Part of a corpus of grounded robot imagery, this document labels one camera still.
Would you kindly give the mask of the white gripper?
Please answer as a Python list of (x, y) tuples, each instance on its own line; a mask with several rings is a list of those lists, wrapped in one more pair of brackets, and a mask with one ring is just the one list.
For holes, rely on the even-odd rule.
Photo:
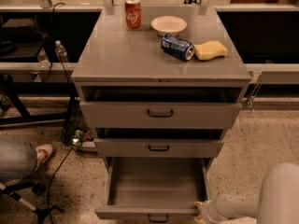
[(198, 224), (218, 224), (226, 219), (224, 214), (224, 202), (212, 200), (195, 202), (199, 214), (194, 218)]

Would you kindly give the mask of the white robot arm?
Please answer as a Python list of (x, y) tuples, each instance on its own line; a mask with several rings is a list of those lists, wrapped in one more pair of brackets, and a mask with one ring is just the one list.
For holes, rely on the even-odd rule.
[(195, 202), (198, 224), (251, 217), (256, 224), (299, 224), (299, 165), (280, 163), (265, 175), (258, 198), (222, 194)]

